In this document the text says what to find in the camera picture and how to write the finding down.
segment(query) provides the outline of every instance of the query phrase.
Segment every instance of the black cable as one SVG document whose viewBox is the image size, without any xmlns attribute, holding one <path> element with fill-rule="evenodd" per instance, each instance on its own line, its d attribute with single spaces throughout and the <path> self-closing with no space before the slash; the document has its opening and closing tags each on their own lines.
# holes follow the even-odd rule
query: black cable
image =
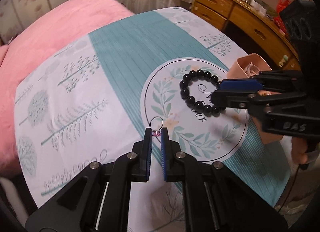
<svg viewBox="0 0 320 232">
<path fill-rule="evenodd" d="M 279 208 L 278 213 L 282 210 L 283 206 L 285 205 L 286 201 L 288 200 L 288 198 L 289 198 L 289 196 L 290 196 L 290 193 L 291 193 L 291 191 L 292 191 L 292 188 L 293 188 L 293 186 L 294 186 L 294 184 L 295 184 L 295 182 L 296 182 L 299 169 L 300 169 L 300 165 L 298 166 L 298 168 L 297 168 L 297 170 L 296 170 L 296 173 L 295 173 L 295 175 L 294 175 L 294 177 L 293 177 L 292 185 L 291 185 L 291 187 L 290 187 L 290 189 L 289 189 L 289 192 L 288 192 L 287 196 L 285 197 L 285 200 L 283 201 L 281 207 Z"/>
</svg>

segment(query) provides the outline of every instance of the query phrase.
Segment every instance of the pink blanket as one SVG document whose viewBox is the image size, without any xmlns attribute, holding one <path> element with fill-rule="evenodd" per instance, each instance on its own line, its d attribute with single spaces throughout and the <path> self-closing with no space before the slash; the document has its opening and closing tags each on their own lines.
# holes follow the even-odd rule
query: pink blanket
<svg viewBox="0 0 320 232">
<path fill-rule="evenodd" d="M 70 42 L 131 15 L 116 0 L 70 0 L 39 18 L 9 44 L 0 67 L 0 176 L 11 177 L 21 171 L 13 119 L 20 82 Z"/>
</svg>

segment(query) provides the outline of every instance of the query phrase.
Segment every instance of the drawer handle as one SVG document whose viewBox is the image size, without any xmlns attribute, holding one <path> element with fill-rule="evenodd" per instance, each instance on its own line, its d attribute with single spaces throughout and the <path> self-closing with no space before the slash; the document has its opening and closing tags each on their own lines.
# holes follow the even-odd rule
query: drawer handle
<svg viewBox="0 0 320 232">
<path fill-rule="evenodd" d="M 208 15 L 203 14 L 203 13 L 202 13 L 201 15 L 202 15 L 202 17 L 204 17 L 206 20 L 211 20 L 211 19 L 210 19 L 210 17 L 209 17 Z"/>
<path fill-rule="evenodd" d="M 209 2 L 212 2 L 214 4 L 217 4 L 218 2 L 216 0 L 208 0 Z"/>
<path fill-rule="evenodd" d="M 258 34 L 258 36 L 259 36 L 261 39 L 263 39 L 263 40 L 266 39 L 266 37 L 264 36 L 264 34 L 263 34 L 261 31 L 255 29 L 254 32 L 255 32 L 256 34 Z"/>
</svg>

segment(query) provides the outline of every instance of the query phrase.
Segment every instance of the red bag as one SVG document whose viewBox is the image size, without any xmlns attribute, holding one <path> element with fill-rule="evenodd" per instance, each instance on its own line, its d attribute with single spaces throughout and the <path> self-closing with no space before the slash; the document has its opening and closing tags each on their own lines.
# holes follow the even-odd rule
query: red bag
<svg viewBox="0 0 320 232">
<path fill-rule="evenodd" d="M 277 13 L 279 14 L 284 8 L 286 8 L 291 3 L 290 0 L 279 0 L 277 4 Z M 278 27 L 287 35 L 287 30 L 285 29 L 284 23 L 281 20 L 280 16 L 273 18 L 274 22 Z"/>
</svg>

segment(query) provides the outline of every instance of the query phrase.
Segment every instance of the bed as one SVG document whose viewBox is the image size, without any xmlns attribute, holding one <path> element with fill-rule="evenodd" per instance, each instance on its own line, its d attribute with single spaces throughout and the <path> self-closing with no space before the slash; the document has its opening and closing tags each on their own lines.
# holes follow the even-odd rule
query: bed
<svg viewBox="0 0 320 232">
<path fill-rule="evenodd" d="M 204 133 L 199 122 L 205 121 L 175 106 L 181 103 L 176 85 L 183 72 L 203 68 L 222 79 L 245 52 L 180 7 L 132 15 L 115 0 L 70 0 L 7 47 L 0 67 L 1 175 L 22 168 L 40 207 L 89 162 L 107 163 L 130 151 L 150 119 L 161 116 L 183 150 L 208 163 L 224 161 L 274 206 L 291 175 L 290 139 L 281 141 L 286 154 L 278 142 L 264 146 L 247 113 L 233 109 L 205 120 L 215 131 Z M 83 63 L 92 65 L 85 77 L 72 72 Z M 205 100 L 201 90 L 193 91 Z M 32 111 L 43 113 L 35 118 Z M 191 128 L 189 118 L 199 128 Z M 215 149 L 201 149 L 203 144 Z M 184 230 L 181 184 L 162 181 L 159 161 L 155 141 L 150 182 L 132 186 L 131 231 Z"/>
<path fill-rule="evenodd" d="M 8 50 L 0 66 L 0 176 L 13 177 L 21 172 L 13 120 L 15 91 L 20 82 L 71 41 L 131 15 L 116 0 L 70 0 L 2 47 Z"/>
</svg>

